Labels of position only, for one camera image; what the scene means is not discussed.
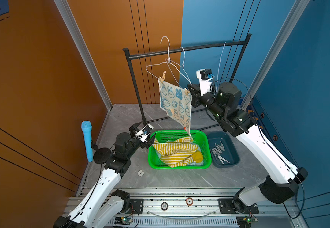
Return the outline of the bunny pattern towel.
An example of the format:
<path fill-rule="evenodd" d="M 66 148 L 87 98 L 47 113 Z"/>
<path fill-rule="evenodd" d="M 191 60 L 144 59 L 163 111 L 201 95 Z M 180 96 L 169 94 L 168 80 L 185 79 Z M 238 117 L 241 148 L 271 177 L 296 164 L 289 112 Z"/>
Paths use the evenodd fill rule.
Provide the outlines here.
<path fill-rule="evenodd" d="M 171 119 L 178 122 L 190 136 L 191 131 L 191 94 L 187 96 L 184 88 L 164 81 L 159 84 L 160 108 Z"/>

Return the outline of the white clothespin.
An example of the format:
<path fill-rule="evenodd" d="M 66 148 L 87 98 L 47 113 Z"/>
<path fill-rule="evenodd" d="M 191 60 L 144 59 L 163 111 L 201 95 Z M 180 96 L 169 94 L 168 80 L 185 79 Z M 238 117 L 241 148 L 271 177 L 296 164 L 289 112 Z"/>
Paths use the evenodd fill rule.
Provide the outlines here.
<path fill-rule="evenodd" d="M 216 145 L 216 147 L 217 147 L 217 152 L 219 153 L 219 154 L 222 154 L 222 149 L 221 149 L 221 147 L 217 144 Z"/>
<path fill-rule="evenodd" d="M 225 146 L 223 145 L 222 141 L 220 141 L 220 147 L 221 147 L 222 151 L 224 152 L 225 151 Z"/>

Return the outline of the beige clothespin towel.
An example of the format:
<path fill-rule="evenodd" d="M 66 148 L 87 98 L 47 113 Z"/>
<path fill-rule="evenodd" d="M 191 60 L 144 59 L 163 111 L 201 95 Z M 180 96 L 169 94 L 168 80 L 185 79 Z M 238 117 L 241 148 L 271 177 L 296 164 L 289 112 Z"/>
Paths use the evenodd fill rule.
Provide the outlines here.
<path fill-rule="evenodd" d="M 220 153 L 219 153 L 217 147 L 214 147 L 214 148 L 212 149 L 212 152 L 213 152 L 213 154 L 214 154 L 215 157 L 218 157 L 218 156 L 220 155 Z"/>
<path fill-rule="evenodd" d="M 218 156 L 218 159 L 219 159 L 219 161 L 222 163 L 222 164 L 224 164 L 224 163 L 227 163 L 227 164 L 230 164 L 230 162 L 228 161 L 228 160 L 226 160 L 224 157 L 222 157 L 222 156 Z"/>

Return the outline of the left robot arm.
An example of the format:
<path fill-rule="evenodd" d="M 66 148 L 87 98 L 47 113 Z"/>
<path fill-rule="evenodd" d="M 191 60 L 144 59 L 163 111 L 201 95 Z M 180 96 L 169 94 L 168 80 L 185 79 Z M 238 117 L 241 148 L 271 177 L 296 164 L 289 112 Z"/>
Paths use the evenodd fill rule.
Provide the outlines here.
<path fill-rule="evenodd" d="M 100 165 L 100 175 L 88 195 L 68 216 L 60 216 L 55 228 L 104 228 L 118 213 L 130 208 L 130 194 L 114 190 L 128 171 L 132 155 L 139 148 L 150 148 L 155 136 L 151 135 L 153 126 L 147 124 L 141 130 L 133 124 L 128 132 L 117 135 L 114 148 L 95 149 L 94 162 Z"/>

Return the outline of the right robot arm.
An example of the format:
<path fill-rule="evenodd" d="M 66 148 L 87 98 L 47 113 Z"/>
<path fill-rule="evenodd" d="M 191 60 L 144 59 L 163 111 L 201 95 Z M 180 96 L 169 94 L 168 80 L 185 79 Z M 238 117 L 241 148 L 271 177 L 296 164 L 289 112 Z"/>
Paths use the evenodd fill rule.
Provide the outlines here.
<path fill-rule="evenodd" d="M 201 87 L 189 84 L 191 105 L 204 106 L 214 116 L 223 131 L 243 143 L 263 165 L 268 175 L 263 183 L 240 189 L 232 199 L 236 213 L 245 213 L 249 207 L 261 201 L 283 204 L 292 198 L 308 176 L 305 168 L 288 161 L 261 132 L 256 120 L 245 110 L 238 108 L 242 92 L 233 83 L 220 84 L 213 93 L 212 84 Z"/>

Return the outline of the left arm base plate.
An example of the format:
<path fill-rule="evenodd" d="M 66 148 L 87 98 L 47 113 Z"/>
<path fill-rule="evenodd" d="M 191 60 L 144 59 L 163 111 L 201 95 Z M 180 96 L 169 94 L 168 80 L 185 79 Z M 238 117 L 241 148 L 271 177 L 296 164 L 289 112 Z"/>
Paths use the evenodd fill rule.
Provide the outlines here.
<path fill-rule="evenodd" d="M 119 214 L 131 214 L 135 212 L 142 214 L 144 208 L 144 199 L 127 199 L 124 201 L 124 205 Z"/>

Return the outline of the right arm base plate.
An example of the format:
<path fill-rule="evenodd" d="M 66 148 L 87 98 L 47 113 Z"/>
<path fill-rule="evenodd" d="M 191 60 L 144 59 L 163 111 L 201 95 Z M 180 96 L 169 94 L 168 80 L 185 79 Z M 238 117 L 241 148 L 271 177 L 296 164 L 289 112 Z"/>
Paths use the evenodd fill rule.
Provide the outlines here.
<path fill-rule="evenodd" d="M 240 201 L 234 201 L 231 198 L 218 199 L 221 214 L 258 214 L 257 204 L 245 206 Z"/>

